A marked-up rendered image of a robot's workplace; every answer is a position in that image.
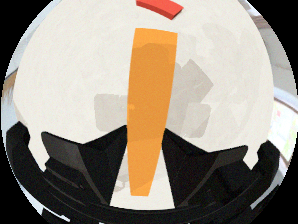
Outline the orange bar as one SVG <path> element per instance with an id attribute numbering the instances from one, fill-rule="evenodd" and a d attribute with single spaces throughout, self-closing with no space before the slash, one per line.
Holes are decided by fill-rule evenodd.
<path id="1" fill-rule="evenodd" d="M 149 196 L 158 157 L 176 65 L 174 32 L 136 28 L 128 81 L 128 175 L 130 196 Z"/>

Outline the red rectangular block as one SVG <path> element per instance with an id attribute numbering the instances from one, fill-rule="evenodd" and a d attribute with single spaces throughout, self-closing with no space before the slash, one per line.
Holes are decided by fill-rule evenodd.
<path id="1" fill-rule="evenodd" d="M 172 0 L 136 0 L 136 6 L 157 12 L 157 14 L 164 15 L 164 18 L 170 20 L 176 18 L 182 8 L 185 8 L 173 3 Z"/>

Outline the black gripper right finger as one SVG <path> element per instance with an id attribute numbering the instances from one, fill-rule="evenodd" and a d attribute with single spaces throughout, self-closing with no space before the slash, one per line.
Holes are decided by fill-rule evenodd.
<path id="1" fill-rule="evenodd" d="M 214 169 L 243 160 L 249 151 L 249 145 L 243 144 L 222 151 L 206 152 L 166 128 L 161 147 L 174 208 L 189 205 L 190 197 L 200 190 Z"/>

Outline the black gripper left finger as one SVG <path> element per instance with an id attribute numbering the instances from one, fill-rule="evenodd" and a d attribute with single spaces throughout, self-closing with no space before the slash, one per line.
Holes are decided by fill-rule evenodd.
<path id="1" fill-rule="evenodd" d="M 128 147 L 126 139 L 128 139 L 126 125 L 85 144 L 41 131 L 41 141 L 47 149 L 48 156 L 80 171 L 100 198 L 101 204 L 109 206 L 113 190 L 116 188 L 114 185 L 121 161 Z"/>

